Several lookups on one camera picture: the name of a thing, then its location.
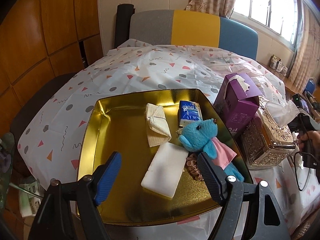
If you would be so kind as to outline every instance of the silver screw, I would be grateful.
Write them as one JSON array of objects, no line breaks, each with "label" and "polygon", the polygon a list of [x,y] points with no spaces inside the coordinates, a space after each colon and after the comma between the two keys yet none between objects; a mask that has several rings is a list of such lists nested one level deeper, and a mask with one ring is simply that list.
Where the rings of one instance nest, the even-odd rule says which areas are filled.
[{"label": "silver screw", "polygon": [[235,176],[232,176],[232,175],[228,176],[227,178],[228,178],[228,180],[230,182],[235,182],[237,180],[237,178]]},{"label": "silver screw", "polygon": [[60,183],[60,181],[58,181],[57,179],[55,179],[54,181],[51,182],[52,186],[58,186]]},{"label": "silver screw", "polygon": [[92,176],[91,175],[84,175],[83,176],[83,180],[84,181],[90,181],[90,180],[92,180]]},{"label": "silver screw", "polygon": [[268,187],[268,182],[266,182],[265,180],[260,181],[260,185],[263,187]]}]

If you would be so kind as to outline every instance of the ridged rubber pad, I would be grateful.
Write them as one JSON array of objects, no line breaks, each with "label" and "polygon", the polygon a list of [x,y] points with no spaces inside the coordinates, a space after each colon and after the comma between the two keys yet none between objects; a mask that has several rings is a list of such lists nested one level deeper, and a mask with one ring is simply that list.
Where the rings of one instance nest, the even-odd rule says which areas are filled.
[{"label": "ridged rubber pad", "polygon": [[219,205],[225,201],[223,197],[223,192],[221,188],[221,182],[217,180],[215,174],[213,173],[210,164],[208,161],[203,157],[202,154],[198,155],[197,165],[200,169],[201,175],[204,178],[205,185],[210,193],[211,198],[218,202]]},{"label": "ridged rubber pad", "polygon": [[107,199],[120,168],[121,155],[116,153],[97,184],[97,194],[94,199],[97,206]]}]

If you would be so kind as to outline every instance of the brown scrunchie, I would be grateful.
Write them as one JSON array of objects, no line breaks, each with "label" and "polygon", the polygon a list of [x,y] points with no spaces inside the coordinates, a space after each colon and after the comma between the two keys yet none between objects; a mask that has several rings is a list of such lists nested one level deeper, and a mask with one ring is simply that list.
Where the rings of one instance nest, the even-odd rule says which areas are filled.
[{"label": "brown scrunchie", "polygon": [[197,166],[197,155],[195,153],[192,153],[187,158],[187,167],[191,176],[194,177],[195,180],[203,180],[202,175]]}]

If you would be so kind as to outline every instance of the person's thumb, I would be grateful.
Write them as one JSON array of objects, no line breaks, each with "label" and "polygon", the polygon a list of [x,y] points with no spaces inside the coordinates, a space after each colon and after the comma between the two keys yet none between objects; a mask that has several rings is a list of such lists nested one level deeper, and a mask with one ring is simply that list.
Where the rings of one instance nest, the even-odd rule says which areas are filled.
[{"label": "person's thumb", "polygon": [[308,139],[315,140],[317,143],[320,143],[320,134],[318,131],[309,131],[300,137],[302,141]]}]

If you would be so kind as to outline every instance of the rose gold tissue box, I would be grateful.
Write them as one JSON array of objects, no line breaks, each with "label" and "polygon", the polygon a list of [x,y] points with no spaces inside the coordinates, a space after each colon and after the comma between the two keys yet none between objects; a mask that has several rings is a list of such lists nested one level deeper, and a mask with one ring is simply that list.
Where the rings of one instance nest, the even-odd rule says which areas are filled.
[{"label": "rose gold tissue box", "polygon": [[245,160],[251,170],[263,170],[278,165],[293,152],[295,143],[289,127],[280,128],[266,108],[269,100],[259,96],[257,119],[250,121],[241,135]]}]

